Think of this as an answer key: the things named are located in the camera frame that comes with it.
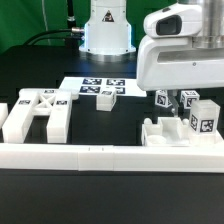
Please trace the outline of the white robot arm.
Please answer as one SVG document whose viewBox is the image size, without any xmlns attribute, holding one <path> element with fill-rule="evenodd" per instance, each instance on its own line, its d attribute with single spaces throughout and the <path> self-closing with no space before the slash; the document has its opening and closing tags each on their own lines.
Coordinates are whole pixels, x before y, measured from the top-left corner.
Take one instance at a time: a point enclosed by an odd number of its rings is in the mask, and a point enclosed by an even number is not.
<svg viewBox="0 0 224 224">
<path fill-rule="evenodd" d="M 137 85 L 144 91 L 224 87 L 224 0 L 177 0 L 147 15 L 135 48 L 126 0 L 91 0 L 79 50 L 97 60 L 137 52 Z"/>
</svg>

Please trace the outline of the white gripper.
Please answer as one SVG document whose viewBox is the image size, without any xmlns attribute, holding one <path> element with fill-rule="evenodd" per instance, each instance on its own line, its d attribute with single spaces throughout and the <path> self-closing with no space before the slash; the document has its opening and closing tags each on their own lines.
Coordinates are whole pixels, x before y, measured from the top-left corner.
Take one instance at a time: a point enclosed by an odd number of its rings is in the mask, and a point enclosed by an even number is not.
<svg viewBox="0 0 224 224">
<path fill-rule="evenodd" d="M 169 90 L 179 117 L 177 89 L 224 87 L 224 3 L 175 3 L 144 19 L 137 85 Z"/>
</svg>

